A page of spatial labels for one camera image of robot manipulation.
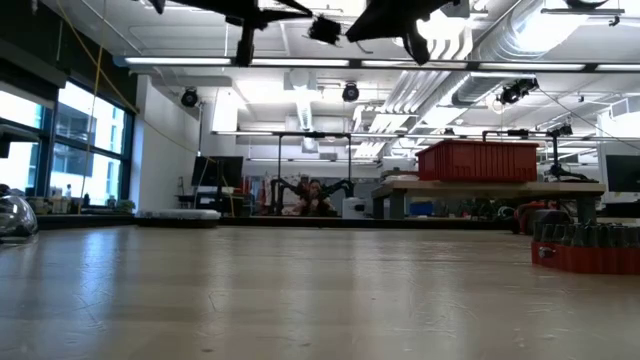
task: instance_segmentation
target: computer monitor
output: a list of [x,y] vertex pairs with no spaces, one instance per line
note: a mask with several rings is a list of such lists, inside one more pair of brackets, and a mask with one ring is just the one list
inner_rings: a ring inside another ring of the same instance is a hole
[[607,180],[611,192],[640,192],[640,156],[607,155]]
[[[242,186],[242,156],[199,156],[193,165],[192,186]],[[220,184],[218,170],[221,169]]]

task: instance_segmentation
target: glass window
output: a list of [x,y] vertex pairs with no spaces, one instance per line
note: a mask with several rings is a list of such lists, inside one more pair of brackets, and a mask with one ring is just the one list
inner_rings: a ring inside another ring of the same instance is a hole
[[84,194],[81,194],[85,159],[84,150],[56,144],[51,171],[51,188],[58,188],[64,194],[67,186],[70,185],[72,197],[80,198],[84,194],[89,194],[91,205],[105,206],[110,197],[117,200],[120,161],[99,154],[90,154]]
[[122,153],[124,111],[97,98],[91,121],[93,95],[67,83],[60,90],[56,134],[87,142],[101,149]]
[[40,129],[44,106],[0,91],[0,117]]
[[0,159],[0,183],[25,191],[35,186],[38,143],[11,143],[9,157]]
[[[93,157],[95,154],[89,153],[89,166],[87,167],[87,177],[93,175]],[[72,148],[62,144],[53,147],[53,171],[69,175],[84,175],[85,161],[87,153],[84,150]]]

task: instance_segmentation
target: red bin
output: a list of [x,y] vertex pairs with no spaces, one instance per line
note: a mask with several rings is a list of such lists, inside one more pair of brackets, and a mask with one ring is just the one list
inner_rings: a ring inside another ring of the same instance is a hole
[[420,180],[529,182],[537,144],[443,140],[417,153]]

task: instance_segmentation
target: wooden floor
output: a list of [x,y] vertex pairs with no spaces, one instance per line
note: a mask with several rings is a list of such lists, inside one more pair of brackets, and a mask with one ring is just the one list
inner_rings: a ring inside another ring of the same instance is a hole
[[0,249],[0,359],[637,359],[640,278],[498,232],[110,228]]

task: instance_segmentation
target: woman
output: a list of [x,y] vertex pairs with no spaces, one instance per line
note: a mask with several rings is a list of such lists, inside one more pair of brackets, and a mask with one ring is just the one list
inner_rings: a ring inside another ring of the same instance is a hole
[[320,181],[313,179],[309,182],[309,190],[300,196],[300,202],[293,209],[300,216],[335,216],[336,211],[328,198],[322,196]]

